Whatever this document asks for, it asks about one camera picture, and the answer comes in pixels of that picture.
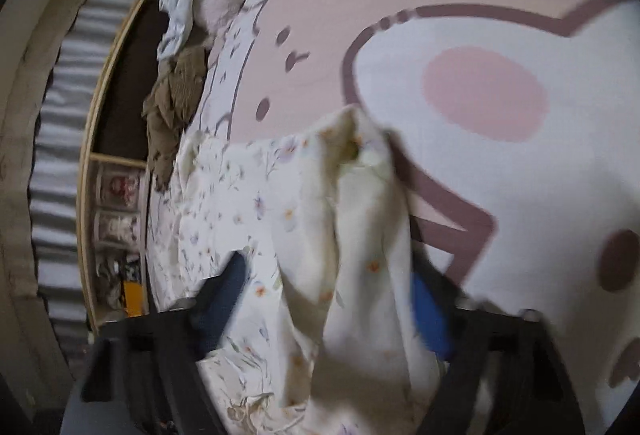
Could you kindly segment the white floral garment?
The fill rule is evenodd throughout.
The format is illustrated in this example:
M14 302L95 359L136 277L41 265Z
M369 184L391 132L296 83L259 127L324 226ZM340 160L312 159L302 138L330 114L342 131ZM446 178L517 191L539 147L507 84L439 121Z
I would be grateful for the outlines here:
M411 309L409 218L384 135L357 108L306 132L189 132L152 201L157 307L233 253L244 285L198 372L231 434L412 434L442 367Z

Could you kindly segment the yellow box on shelf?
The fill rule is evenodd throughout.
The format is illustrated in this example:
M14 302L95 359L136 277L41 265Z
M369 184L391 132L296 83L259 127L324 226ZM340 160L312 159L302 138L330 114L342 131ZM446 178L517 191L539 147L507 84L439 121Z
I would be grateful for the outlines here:
M145 314L145 298L143 285L139 282L125 281L124 290L125 311L128 317L140 317Z

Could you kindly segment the clear box white contents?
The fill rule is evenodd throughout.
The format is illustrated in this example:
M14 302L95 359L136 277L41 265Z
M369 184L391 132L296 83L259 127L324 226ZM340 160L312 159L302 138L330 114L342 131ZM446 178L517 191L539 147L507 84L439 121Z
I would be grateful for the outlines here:
M140 216L120 210L97 210L93 217L93 239L102 247L137 251Z

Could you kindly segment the clear box red contents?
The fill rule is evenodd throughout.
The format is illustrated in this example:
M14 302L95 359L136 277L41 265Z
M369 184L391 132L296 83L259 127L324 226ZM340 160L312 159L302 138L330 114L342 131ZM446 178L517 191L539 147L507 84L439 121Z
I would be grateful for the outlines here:
M96 204L114 210L137 210L141 177L140 169L100 164L96 177Z

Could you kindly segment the grey white striped curtain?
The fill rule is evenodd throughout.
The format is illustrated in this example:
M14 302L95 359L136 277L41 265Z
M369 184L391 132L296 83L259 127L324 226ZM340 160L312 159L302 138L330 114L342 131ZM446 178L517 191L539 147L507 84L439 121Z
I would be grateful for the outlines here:
M54 50L35 132L29 181L38 290L63 353L88 343L77 262L79 155L93 91L134 0L84 0Z

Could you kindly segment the olive brown crumpled garment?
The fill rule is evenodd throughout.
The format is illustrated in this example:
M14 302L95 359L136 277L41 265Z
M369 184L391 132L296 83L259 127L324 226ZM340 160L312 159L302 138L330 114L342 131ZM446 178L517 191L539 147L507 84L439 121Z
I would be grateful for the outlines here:
M206 49L184 48L177 56L160 62L151 94L143 101L148 166L159 192L168 188L181 135L198 109L206 73Z

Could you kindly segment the pink bear print bedsheet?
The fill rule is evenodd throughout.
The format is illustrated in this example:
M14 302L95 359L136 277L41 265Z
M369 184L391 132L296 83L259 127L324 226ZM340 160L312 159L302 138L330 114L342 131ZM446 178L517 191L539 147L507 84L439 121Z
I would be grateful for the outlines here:
M246 0L180 144L348 106L390 149L411 277L544 322L585 434L637 433L639 1Z

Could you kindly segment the wooden shelf frame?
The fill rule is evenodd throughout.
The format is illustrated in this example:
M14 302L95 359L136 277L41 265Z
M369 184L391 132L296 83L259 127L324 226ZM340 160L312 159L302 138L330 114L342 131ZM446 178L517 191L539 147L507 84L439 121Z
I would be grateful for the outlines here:
M128 37L131 27L136 22L140 9L147 0L134 0L126 18L122 20L104 61L103 68L96 82L90 102L84 135L80 146L77 192L76 192L76 238L77 259L82 284L87 317L90 330L98 334L100 326L105 322L106 311L99 304L93 283L93 251L92 251L92 189L91 181L94 163L116 164L125 167L142 169L146 167L143 161L133 158L98 153L93 150L96 132L98 131L100 116L110 88L111 80L118 59Z

